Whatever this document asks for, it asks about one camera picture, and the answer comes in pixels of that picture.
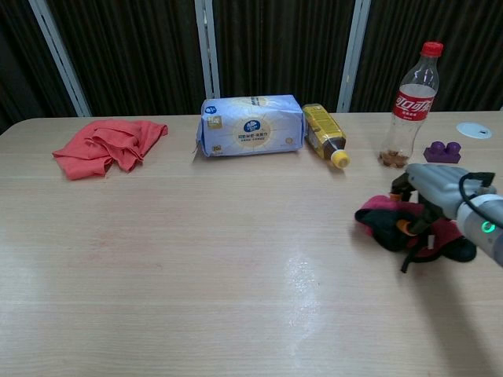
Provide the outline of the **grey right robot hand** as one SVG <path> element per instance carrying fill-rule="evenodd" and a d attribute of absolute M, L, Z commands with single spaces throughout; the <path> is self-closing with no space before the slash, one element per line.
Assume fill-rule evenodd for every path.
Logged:
<path fill-rule="evenodd" d="M 460 167 L 412 163 L 391 183 L 390 198 L 407 202 L 418 194 L 423 211 L 414 221 L 399 220 L 397 228 L 416 236 L 440 218 L 454 220 L 461 232 L 475 215 L 484 234 L 502 228 L 502 197 L 492 185 L 492 172 L 469 172 Z"/>

